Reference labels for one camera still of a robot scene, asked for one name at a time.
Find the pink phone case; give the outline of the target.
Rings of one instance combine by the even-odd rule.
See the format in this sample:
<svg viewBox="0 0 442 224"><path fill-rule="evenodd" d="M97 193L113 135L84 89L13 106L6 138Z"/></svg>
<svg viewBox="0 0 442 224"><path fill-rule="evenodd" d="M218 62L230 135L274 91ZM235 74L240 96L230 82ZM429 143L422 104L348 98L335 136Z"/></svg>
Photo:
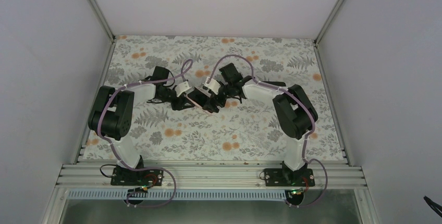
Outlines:
<svg viewBox="0 0 442 224"><path fill-rule="evenodd" d="M212 113L211 112L209 112L209 111L207 111L206 109L203 109L203 107L200 105L200 104L198 104L196 101L194 101L193 99L191 99L190 97L189 97L189 95L186 95L186 98L196 107L196 108L198 108L198 109L200 109L200 110L202 110L203 112L205 112L206 114L209 114L209 115L211 115Z"/></svg>

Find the black smartphone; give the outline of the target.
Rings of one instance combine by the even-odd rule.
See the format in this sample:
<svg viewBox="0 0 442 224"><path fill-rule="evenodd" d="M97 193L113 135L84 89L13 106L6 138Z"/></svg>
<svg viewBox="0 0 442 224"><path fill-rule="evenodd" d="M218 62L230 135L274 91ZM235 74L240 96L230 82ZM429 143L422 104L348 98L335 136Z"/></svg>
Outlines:
<svg viewBox="0 0 442 224"><path fill-rule="evenodd" d="M205 93L203 93L201 90L199 90L198 88L194 88L194 90L190 93L188 93L187 95L189 95L189 97L191 99L193 99L194 101L196 101L198 104L200 104L201 106L204 105L204 103L207 101L207 99L209 98L208 95L206 95Z"/></svg>

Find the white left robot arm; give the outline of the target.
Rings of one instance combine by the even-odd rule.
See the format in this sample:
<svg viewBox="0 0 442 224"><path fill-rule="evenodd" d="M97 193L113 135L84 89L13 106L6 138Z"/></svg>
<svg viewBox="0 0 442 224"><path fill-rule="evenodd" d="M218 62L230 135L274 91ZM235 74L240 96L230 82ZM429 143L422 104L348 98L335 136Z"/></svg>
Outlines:
<svg viewBox="0 0 442 224"><path fill-rule="evenodd" d="M126 169L124 177L133 185L145 178L141 155L128 135L133 107L144 103L169 103L173 110L194 107L188 99L192 87L188 80L175 84L170 70L156 66L151 76L120 88L103 85L95 97L88 127L107 141L117 158L117 166Z"/></svg>

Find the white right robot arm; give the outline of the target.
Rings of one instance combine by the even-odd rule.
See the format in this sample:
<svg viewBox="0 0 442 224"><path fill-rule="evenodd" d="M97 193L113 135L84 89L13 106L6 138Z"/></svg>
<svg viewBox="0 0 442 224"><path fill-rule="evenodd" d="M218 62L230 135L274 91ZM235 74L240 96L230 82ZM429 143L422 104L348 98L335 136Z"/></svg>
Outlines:
<svg viewBox="0 0 442 224"><path fill-rule="evenodd" d="M203 88L210 94L203 109L217 113L226 100L254 99L273 105L279 126L288 137L286 156L282 162L282 178L285 184L295 186L302 180L308 168L305 156L308 135L314 132L318 114L303 88L297 84L287 87L283 82L260 81L254 76L244 77L230 63L219 69L224 81L207 77Z"/></svg>

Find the floral patterned table mat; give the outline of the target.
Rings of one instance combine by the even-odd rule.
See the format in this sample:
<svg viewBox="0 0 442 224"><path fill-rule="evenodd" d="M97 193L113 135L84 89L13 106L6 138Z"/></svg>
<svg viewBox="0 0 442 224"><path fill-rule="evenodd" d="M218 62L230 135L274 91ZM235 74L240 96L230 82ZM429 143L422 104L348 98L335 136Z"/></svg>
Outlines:
<svg viewBox="0 0 442 224"><path fill-rule="evenodd" d="M229 63L244 76L302 86L318 113L307 158L343 161L312 40L120 35L105 83L118 88L146 78L156 66L178 74L187 59L193 66L186 78L194 86L210 75L222 80L214 66ZM138 152L152 160L281 161L287 140L272 105L235 99L212 115L198 108L174 111L168 103L136 104L128 135Z"/></svg>

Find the black object at corner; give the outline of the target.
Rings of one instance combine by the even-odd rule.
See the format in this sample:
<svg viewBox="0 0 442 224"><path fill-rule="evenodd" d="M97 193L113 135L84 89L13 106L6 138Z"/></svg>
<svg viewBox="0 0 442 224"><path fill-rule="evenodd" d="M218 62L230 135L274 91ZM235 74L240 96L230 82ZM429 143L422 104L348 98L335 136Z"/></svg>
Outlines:
<svg viewBox="0 0 442 224"><path fill-rule="evenodd" d="M442 217L442 213L441 213L441 205L437 204L436 202L432 201L429 197L424 196L423 200L425 201L425 203L431 208L431 210L433 210L439 217Z"/></svg>

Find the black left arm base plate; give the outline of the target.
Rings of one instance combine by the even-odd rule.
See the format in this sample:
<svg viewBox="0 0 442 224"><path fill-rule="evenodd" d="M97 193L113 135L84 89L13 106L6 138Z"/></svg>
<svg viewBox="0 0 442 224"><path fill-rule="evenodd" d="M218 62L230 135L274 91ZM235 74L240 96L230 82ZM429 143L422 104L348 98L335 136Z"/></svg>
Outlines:
<svg viewBox="0 0 442 224"><path fill-rule="evenodd" d="M161 186L164 172L158 169L132 171L117 166L113 170L110 184L113 186Z"/></svg>

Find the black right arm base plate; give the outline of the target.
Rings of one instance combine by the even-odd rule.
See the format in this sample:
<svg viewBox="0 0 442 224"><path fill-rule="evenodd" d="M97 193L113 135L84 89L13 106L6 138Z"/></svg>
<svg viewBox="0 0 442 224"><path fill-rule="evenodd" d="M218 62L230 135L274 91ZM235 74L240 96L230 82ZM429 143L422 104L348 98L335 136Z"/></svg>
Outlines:
<svg viewBox="0 0 442 224"><path fill-rule="evenodd" d="M297 171L282 168L266 168L260 177L267 187L297 187L315 186L315 176L312 169L300 169Z"/></svg>

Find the aluminium rail base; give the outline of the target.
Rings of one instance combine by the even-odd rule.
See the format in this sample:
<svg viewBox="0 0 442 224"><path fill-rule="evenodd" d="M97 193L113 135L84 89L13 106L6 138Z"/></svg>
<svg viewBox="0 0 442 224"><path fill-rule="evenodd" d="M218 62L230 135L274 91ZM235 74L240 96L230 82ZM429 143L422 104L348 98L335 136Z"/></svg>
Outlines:
<svg viewBox="0 0 442 224"><path fill-rule="evenodd" d="M309 165L313 170L316 185L313 189L365 189L367 182L361 167L350 167L346 163L323 163L325 170L317 163ZM279 168L278 162L187 162L160 163L175 177L179 189L265 189L263 169ZM102 163L77 163L63 165L56 180L60 188L109 188L111 167L102 168Z"/></svg>

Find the left aluminium frame post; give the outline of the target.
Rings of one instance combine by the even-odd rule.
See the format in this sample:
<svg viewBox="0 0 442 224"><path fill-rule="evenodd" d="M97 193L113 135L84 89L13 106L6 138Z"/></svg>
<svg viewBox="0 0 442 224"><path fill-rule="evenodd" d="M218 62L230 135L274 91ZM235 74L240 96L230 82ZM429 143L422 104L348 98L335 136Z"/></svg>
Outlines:
<svg viewBox="0 0 442 224"><path fill-rule="evenodd" d="M106 18L105 18L105 16L104 16L103 12L102 12L102 10L100 9L100 6L99 6L97 0L88 0L88 2L89 2L89 4L91 5L92 10L93 10L93 12L95 13L95 15L97 16L97 18L98 18L98 20L99 20L99 22L100 22L100 24L101 24L103 30L104 30L105 33L106 33L106 35L108 36L108 38L109 38L112 42L114 42L114 40L115 40L115 35L114 35L114 33L112 32L112 30L111 30L111 28L110 28L110 26L109 26L109 24L108 24L108 22L107 22L107 20L106 20Z"/></svg>

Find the aluminium corner frame post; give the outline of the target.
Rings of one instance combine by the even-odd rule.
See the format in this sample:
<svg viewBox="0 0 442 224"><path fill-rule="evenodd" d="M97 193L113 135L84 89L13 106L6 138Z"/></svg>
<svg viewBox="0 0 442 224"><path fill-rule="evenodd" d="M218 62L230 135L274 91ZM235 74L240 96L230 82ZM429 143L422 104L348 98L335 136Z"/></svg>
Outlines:
<svg viewBox="0 0 442 224"><path fill-rule="evenodd" d="M345 3L345 1L346 0L337 0L335 2L331 12L327 16L326 21L324 22L321 30L319 31L316 39L314 40L314 44L315 44L316 47L319 46L320 42L322 41L322 39L324 38L324 36L327 33L328 29L332 25L334 19L336 18L337 14L339 13L339 11L340 11L341 7L343 6L343 4Z"/></svg>

